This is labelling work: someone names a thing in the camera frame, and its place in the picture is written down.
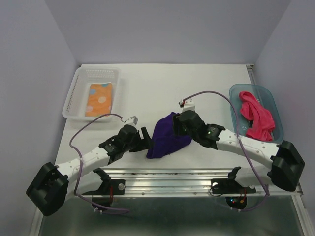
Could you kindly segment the orange polka dot towel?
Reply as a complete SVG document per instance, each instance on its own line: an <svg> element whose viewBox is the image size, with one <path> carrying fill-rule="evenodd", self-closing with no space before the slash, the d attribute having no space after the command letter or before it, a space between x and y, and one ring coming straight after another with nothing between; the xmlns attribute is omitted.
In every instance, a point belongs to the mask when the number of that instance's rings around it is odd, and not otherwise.
<svg viewBox="0 0 315 236"><path fill-rule="evenodd" d="M91 84L85 110L86 117L98 117L111 112L112 107L112 83Z"/></svg>

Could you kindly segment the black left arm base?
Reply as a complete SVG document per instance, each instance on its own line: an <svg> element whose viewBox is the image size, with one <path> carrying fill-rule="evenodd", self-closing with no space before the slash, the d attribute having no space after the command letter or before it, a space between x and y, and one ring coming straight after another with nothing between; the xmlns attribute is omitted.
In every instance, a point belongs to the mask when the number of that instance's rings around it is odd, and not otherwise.
<svg viewBox="0 0 315 236"><path fill-rule="evenodd" d="M129 210L122 208L113 208L115 195L125 194L124 179L113 180L103 169L97 168L93 173L98 175L100 182L96 182L96 187L90 191L82 193L89 201L92 201L94 212L108 215L123 215L129 213Z"/></svg>

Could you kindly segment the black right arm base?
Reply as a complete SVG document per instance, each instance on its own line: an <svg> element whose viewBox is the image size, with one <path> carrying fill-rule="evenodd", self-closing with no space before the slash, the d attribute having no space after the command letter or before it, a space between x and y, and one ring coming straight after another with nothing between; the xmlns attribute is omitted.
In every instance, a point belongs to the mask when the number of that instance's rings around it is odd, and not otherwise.
<svg viewBox="0 0 315 236"><path fill-rule="evenodd" d="M240 169L241 167L233 168L227 178L212 179L209 194L212 197L227 195L225 200L229 207L244 211L248 202L247 195L256 193L256 188L243 187L236 181L236 174Z"/></svg>

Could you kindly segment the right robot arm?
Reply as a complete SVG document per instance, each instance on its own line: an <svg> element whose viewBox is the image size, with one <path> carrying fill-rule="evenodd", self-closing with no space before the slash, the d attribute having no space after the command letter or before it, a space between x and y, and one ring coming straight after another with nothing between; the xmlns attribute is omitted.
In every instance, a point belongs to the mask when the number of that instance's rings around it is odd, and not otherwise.
<svg viewBox="0 0 315 236"><path fill-rule="evenodd" d="M232 192L254 185L256 180L262 186L273 184L287 192L294 192L305 167L293 143L266 143L237 135L223 126L205 124L192 110L175 115L173 129L176 135L188 135L205 148L231 152L245 157L249 163L255 161L260 164L257 168L250 164L251 171L234 168L226 180L226 186Z"/></svg>

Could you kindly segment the purple towel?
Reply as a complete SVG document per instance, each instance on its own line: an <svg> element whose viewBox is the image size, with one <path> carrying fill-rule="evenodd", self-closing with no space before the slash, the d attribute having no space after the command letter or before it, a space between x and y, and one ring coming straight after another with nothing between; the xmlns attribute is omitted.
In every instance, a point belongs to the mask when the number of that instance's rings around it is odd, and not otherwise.
<svg viewBox="0 0 315 236"><path fill-rule="evenodd" d="M156 123L152 135L153 144L148 149L147 159L160 159L181 150L191 143L192 138L190 136L178 136L174 133L173 117L178 114L171 112Z"/></svg>

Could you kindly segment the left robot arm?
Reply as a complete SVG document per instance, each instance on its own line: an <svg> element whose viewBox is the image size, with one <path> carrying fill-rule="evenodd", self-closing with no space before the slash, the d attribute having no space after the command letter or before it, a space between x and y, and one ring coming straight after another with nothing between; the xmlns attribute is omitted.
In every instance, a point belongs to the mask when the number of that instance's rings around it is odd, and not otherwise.
<svg viewBox="0 0 315 236"><path fill-rule="evenodd" d="M99 175L93 181L93 189L99 193L113 196L118 188L111 183L110 176L101 168L122 158L126 152L139 152L150 149L153 141L145 127L138 131L135 127L124 125L117 135L109 138L91 152L80 155L78 159L59 165L44 164L30 186L26 195L44 216L57 212L71 193L76 194L80 178L89 173Z"/></svg>

